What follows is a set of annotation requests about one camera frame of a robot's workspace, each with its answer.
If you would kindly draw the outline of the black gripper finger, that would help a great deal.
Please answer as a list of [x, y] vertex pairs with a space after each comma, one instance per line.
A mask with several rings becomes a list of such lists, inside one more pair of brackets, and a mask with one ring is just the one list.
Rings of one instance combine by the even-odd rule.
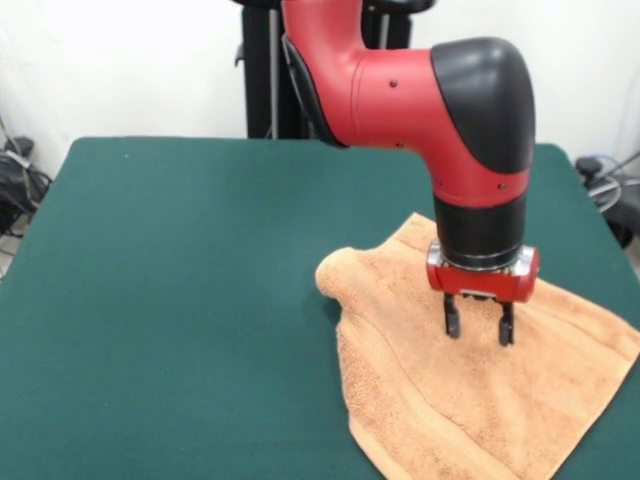
[[502, 316], [499, 321], [499, 343], [501, 346], [509, 346], [514, 344], [514, 304], [512, 302], [503, 302]]
[[458, 339], [460, 337], [461, 329], [459, 311], [455, 304], [455, 296], [445, 293], [443, 305], [446, 335], [452, 339]]

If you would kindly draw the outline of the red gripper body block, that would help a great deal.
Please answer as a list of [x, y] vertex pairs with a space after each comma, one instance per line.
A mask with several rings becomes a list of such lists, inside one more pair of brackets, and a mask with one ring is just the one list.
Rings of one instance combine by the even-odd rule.
[[448, 262], [439, 241], [427, 250], [426, 272], [431, 288], [449, 295], [472, 295], [498, 302], [526, 303], [539, 272], [537, 248], [522, 246], [513, 263], [497, 270], [469, 270]]

